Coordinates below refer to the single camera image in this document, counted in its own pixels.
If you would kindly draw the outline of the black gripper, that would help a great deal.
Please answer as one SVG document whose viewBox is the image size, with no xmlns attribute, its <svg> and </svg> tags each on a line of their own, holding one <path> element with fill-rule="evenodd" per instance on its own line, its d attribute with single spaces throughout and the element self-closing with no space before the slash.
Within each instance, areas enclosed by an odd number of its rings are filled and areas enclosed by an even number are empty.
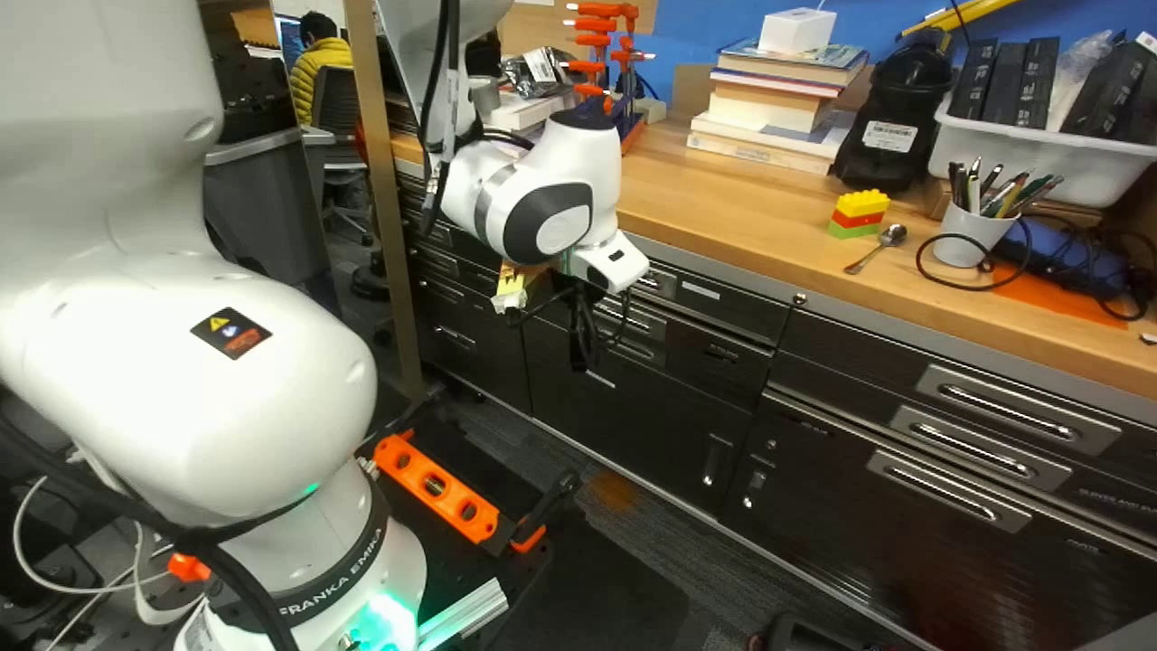
<svg viewBox="0 0 1157 651">
<path fill-rule="evenodd" d="M 600 361 L 598 305 L 600 289 L 549 276 L 532 295 L 532 350 L 545 354 L 558 370 L 592 370 Z"/>
</svg>

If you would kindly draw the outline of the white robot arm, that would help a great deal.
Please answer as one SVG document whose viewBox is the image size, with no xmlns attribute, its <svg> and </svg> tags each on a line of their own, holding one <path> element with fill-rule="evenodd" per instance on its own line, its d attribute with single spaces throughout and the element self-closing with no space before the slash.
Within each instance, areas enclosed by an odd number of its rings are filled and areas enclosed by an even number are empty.
<svg viewBox="0 0 1157 651">
<path fill-rule="evenodd" d="M 179 651 L 424 651 L 368 344 L 206 232 L 199 3 L 0 0 L 0 35 L 0 378 L 206 585 Z"/>
</svg>

